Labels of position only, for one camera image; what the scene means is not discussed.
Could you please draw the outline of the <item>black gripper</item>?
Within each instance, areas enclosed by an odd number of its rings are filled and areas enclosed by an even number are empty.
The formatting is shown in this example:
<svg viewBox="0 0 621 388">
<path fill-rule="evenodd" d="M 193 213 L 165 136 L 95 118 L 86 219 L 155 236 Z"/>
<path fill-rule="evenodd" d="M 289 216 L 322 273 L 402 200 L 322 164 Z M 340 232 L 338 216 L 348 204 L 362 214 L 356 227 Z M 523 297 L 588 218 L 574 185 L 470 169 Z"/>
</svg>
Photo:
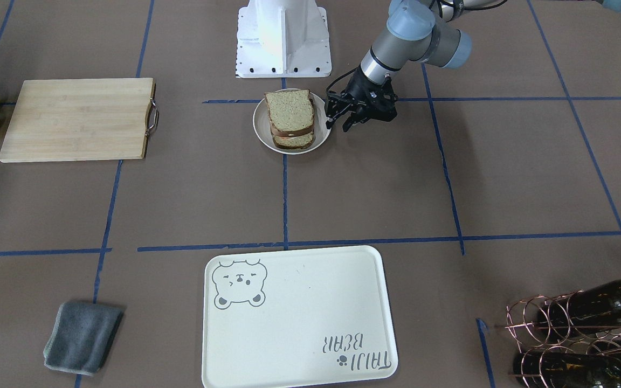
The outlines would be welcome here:
<svg viewBox="0 0 621 388">
<path fill-rule="evenodd" d="M 361 69 L 355 69 L 343 90 L 343 96 L 347 99 L 325 101 L 328 129 L 333 128 L 337 120 L 347 112 L 350 112 L 350 115 L 342 125 L 344 133 L 366 121 L 392 121 L 397 117 L 395 104 L 398 96 L 394 92 L 389 74 L 376 84 L 365 76 Z"/>
</svg>

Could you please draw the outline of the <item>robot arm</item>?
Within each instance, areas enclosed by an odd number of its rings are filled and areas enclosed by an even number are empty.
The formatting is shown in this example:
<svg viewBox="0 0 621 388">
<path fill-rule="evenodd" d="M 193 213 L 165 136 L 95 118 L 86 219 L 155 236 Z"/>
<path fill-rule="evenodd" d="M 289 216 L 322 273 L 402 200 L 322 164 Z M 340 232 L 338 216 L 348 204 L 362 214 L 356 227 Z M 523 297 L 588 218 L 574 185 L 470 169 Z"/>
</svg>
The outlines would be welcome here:
<svg viewBox="0 0 621 388">
<path fill-rule="evenodd" d="M 451 21 L 471 12 L 501 7 L 503 1 L 392 1 L 385 27 L 360 64 L 344 76 L 345 88 L 326 88 L 326 128 L 345 117 L 343 131 L 370 120 L 397 117 L 392 80 L 408 62 L 459 68 L 472 52 L 472 40 Z"/>
</svg>

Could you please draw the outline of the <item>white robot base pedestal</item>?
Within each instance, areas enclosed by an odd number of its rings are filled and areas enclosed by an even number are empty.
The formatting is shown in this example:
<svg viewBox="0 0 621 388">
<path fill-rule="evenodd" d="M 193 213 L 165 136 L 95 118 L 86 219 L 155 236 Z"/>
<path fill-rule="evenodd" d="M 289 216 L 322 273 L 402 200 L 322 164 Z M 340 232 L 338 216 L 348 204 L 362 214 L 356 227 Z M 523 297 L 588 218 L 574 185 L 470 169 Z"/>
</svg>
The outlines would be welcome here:
<svg viewBox="0 0 621 388">
<path fill-rule="evenodd" d="M 326 9 L 315 1 L 249 1 L 237 16 L 235 76 L 328 77 Z"/>
</svg>

